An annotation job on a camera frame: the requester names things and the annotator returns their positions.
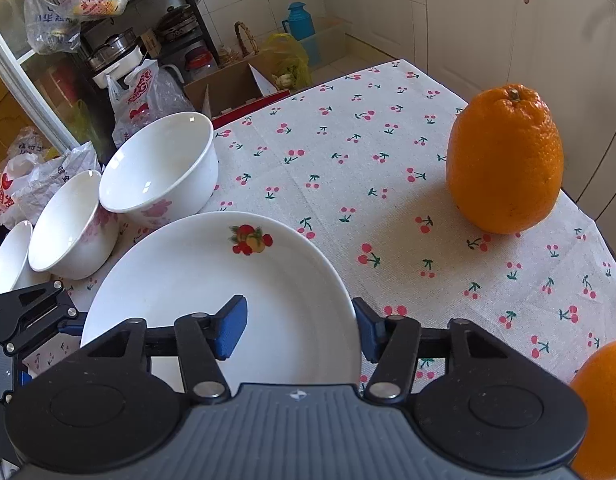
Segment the small white bowl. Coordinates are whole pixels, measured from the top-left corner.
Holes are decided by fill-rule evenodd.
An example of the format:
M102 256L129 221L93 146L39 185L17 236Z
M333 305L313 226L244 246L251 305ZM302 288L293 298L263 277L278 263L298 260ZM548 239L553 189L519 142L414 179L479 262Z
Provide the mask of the small white bowl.
M50 281L49 272L35 272L28 262L34 227L28 220L17 223L0 245L0 294Z

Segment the white plate with fruit print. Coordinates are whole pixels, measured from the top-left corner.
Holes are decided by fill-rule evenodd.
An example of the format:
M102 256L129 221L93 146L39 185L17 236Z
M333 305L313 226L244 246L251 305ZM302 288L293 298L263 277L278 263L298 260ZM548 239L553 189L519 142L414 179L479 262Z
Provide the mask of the white plate with fruit print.
M127 318L170 327L242 296L245 330L219 366L243 382L354 384L361 374L355 312L332 263L306 237L247 212L195 214L125 253L94 296L81 341Z

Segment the large white bowl pink flower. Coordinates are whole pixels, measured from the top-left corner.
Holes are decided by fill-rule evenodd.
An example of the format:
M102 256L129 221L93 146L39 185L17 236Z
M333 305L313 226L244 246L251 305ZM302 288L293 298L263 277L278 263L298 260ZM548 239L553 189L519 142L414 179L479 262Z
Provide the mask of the large white bowl pink flower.
M118 148L105 167L101 205L148 229L197 214L219 177L211 121L181 112L152 122Z

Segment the white kitchen cabinets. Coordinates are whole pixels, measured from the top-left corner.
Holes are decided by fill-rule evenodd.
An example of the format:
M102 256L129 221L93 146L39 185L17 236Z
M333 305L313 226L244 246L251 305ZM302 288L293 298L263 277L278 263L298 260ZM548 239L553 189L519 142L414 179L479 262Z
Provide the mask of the white kitchen cabinets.
M411 58L464 99L536 89L565 150L562 186L616 217L616 0L325 0L358 38Z

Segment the cherry print tablecloth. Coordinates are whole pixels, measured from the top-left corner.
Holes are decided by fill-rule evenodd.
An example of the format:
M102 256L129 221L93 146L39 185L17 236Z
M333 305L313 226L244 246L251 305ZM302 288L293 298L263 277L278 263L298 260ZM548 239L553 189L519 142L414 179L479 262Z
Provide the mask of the cherry print tablecloth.
M566 196L515 234L461 216L445 187L445 149L463 108L404 61L325 82L213 129L218 183L197 214L280 222L325 255L350 298L426 326L468 318L571 384L616 341L616 263ZM117 217L107 263L66 285L87 315L114 264L160 229Z

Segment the orange with green leaf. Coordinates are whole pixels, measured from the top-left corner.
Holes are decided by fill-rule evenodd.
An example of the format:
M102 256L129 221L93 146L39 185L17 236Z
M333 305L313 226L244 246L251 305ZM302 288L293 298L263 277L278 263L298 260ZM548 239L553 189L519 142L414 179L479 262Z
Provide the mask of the orange with green leaf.
M588 412L572 468L583 479L616 479L616 341L590 356L570 386Z

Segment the orange without leaf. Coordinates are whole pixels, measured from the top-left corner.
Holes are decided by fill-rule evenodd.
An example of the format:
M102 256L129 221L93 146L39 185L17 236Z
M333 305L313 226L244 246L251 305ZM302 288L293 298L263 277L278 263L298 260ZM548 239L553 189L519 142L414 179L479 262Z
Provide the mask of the orange without leaf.
M553 210L564 151L550 109L522 84L483 91L455 119L445 182L466 220L493 234L526 231Z

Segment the white red plastic bag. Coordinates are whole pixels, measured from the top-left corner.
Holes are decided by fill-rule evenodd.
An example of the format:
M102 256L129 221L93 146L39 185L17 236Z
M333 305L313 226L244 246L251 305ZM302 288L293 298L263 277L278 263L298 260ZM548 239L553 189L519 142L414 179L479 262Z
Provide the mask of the white red plastic bag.
M126 88L110 76L106 82L115 118L112 139L116 148L159 118L195 110L178 81L156 60L145 60L125 76Z

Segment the cardboard box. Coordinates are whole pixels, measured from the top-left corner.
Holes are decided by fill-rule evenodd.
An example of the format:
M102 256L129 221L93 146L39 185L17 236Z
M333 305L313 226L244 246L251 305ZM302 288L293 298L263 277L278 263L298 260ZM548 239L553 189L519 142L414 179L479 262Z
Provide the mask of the cardboard box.
M215 128L235 122L291 94L273 81L270 63L261 55L190 82L184 93L197 112L206 115Z

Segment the yellow plastic bag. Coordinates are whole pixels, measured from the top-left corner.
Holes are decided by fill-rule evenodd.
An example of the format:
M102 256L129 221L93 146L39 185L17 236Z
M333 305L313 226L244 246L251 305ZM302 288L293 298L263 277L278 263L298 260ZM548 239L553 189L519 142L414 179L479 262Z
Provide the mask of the yellow plastic bag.
M312 84L306 50L290 34L273 34L260 53L268 63L273 82L280 90L298 91Z

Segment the wicker basket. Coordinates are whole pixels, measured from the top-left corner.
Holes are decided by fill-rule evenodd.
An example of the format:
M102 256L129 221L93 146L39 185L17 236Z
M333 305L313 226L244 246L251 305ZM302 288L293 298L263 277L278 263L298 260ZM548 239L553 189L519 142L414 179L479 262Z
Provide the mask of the wicker basket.
M237 21L234 23L234 35L237 47L235 49L222 47L219 50L219 60L222 67L233 65L244 60L244 58L251 58L260 52L255 36L243 22Z

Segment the blue thermos jug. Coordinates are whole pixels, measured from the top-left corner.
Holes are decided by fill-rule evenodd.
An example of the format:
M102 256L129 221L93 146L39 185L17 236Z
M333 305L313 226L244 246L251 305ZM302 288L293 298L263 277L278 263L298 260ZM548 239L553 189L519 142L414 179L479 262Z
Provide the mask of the blue thermos jug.
M282 21L284 32L297 41L304 40L315 34L311 14L305 9L303 2L293 2L288 7L288 16Z

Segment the black metal shelf rack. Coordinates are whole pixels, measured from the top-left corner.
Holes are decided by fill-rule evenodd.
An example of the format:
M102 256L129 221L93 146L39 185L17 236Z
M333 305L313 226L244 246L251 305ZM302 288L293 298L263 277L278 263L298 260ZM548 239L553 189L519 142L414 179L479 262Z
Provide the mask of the black metal shelf rack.
M115 118L107 81L124 80L147 58L172 63L193 47L218 53L198 0L128 0L119 15L56 26L24 69L72 137L92 142L101 162L114 154Z

